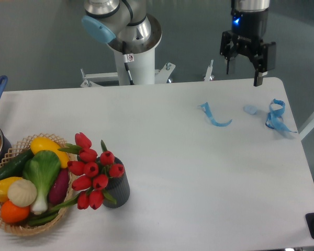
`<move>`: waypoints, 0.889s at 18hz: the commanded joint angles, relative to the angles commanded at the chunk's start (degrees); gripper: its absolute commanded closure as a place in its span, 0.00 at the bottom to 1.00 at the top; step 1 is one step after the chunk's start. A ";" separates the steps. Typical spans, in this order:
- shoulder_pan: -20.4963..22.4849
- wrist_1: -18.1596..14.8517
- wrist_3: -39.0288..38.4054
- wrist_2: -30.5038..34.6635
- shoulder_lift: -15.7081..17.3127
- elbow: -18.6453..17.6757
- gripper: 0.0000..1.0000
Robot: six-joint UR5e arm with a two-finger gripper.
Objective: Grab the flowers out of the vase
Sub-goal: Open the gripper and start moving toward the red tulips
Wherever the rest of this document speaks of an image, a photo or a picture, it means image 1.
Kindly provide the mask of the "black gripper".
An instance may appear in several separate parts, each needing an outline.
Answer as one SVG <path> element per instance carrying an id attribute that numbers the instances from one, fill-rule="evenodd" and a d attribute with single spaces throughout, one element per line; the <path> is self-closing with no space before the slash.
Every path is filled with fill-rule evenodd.
<path id="1" fill-rule="evenodd" d="M 221 36 L 220 55 L 226 61 L 226 74 L 229 74 L 230 62 L 237 55 L 254 58 L 254 86 L 263 83 L 263 77 L 275 68 L 276 42 L 264 43 L 268 9 L 244 11 L 233 8 L 231 11 L 231 29 Z"/>

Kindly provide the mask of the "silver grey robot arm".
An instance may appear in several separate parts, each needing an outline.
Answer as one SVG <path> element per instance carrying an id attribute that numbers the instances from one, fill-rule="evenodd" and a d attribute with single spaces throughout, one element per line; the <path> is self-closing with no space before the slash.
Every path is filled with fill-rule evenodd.
<path id="1" fill-rule="evenodd" d="M 255 87 L 275 68 L 276 43 L 265 43 L 269 1 L 231 1 L 231 29 L 221 36 L 220 55 L 227 64 L 242 55 L 254 67 Z M 164 84 L 175 69 L 166 63 L 155 69 L 155 48 L 162 38 L 159 22 L 147 13 L 146 1 L 85 1 L 82 25 L 97 42 L 113 51 L 117 72 L 89 74 L 89 81 L 109 81 L 116 77 L 121 86 Z"/>

